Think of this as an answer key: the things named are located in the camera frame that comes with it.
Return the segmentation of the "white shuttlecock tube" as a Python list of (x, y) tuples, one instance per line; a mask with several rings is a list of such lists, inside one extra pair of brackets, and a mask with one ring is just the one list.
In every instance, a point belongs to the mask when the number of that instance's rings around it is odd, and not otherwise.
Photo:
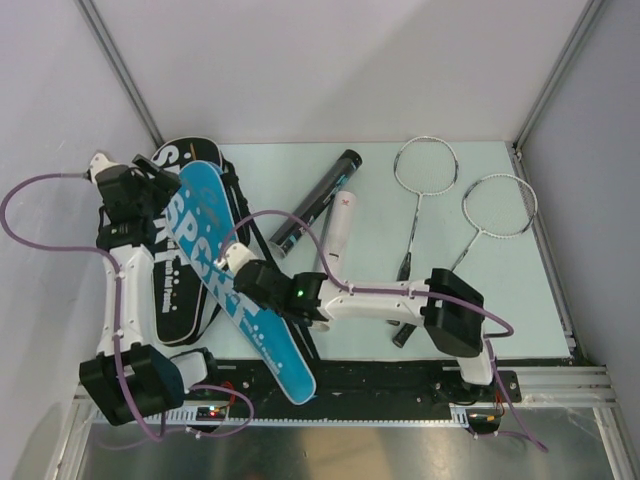
[(321, 234), (322, 252), (332, 273), (338, 277), (344, 263), (351, 234), (357, 197), (345, 190), (339, 191), (331, 203), (330, 212)]

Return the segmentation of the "black shuttlecock tube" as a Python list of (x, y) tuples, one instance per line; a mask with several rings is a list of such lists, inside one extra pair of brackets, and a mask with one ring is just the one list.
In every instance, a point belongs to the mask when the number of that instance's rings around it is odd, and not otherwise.
[[(355, 150), (346, 149), (296, 207), (293, 216), (311, 226), (361, 165), (361, 155)], [(304, 233), (304, 228), (296, 221), (286, 218), (269, 242), (276, 253), (284, 258)]]

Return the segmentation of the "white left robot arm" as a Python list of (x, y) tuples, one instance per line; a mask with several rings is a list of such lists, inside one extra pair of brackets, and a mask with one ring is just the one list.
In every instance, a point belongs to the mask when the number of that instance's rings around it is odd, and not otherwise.
[(214, 397), (222, 376), (208, 366), (208, 352), (168, 358), (151, 338), (154, 220), (180, 188), (177, 174), (142, 156), (124, 165), (96, 152), (88, 178), (102, 198), (96, 250), (103, 256), (107, 289), (101, 339), (95, 358), (79, 367), (81, 385), (113, 426), (178, 408), (189, 390), (201, 399)]

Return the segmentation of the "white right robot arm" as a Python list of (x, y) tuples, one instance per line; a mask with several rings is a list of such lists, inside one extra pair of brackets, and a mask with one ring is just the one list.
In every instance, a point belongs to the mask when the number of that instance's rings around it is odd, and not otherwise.
[(436, 349), (456, 359), (464, 393), (486, 400), (498, 388), (484, 347), (483, 295), (452, 271), (435, 268), (424, 281), (338, 286), (326, 273), (292, 277), (265, 260), (231, 267), (234, 288), (282, 316), (329, 322), (394, 320), (426, 330)]

